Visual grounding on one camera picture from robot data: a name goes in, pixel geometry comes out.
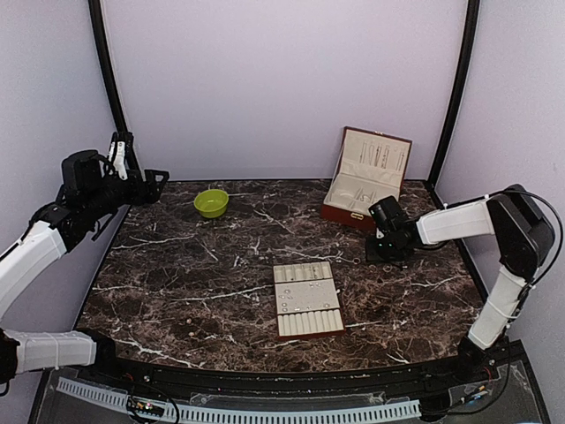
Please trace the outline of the beige jewelry tray insert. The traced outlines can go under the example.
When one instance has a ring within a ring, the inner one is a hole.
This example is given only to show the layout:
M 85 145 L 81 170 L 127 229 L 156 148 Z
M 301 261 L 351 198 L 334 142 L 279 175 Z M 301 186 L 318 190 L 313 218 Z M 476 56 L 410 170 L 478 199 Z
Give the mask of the beige jewelry tray insert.
M 327 337 L 345 332 L 330 263 L 273 267 L 278 337 Z

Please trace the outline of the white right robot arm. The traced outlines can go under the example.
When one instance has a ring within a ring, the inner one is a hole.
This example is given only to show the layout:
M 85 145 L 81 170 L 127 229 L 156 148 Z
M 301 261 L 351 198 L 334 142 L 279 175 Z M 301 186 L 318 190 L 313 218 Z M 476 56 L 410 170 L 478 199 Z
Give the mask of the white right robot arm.
M 462 347 L 469 350 L 451 362 L 450 374 L 457 382 L 471 382 L 483 371 L 485 358 L 478 350 L 493 346 L 517 318 L 531 289 L 556 262 L 564 226 L 546 217 L 542 208 L 549 205 L 521 185 L 511 185 L 417 218 L 408 217 L 392 196 L 369 208 L 376 225 L 365 240 L 369 262 L 400 262 L 417 250 L 439 249 L 450 240 L 495 237 L 501 267 L 478 319 L 463 339 Z

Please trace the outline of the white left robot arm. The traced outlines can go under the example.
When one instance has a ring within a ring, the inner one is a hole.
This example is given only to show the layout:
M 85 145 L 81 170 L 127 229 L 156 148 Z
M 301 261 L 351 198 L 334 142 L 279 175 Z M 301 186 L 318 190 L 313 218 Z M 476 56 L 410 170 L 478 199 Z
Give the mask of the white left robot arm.
M 39 208 L 23 235 L 1 255 L 1 311 L 6 313 L 23 291 L 52 263 L 70 253 L 86 235 L 98 239 L 124 206 L 157 202 L 169 180 L 164 170 L 135 170 L 125 165 L 119 142 L 109 156 L 83 150 L 62 162 L 63 183 L 56 199 Z M 1 383 L 46 368 L 89 367 L 106 385 L 124 379 L 115 342 L 90 330 L 68 332 L 1 331 Z

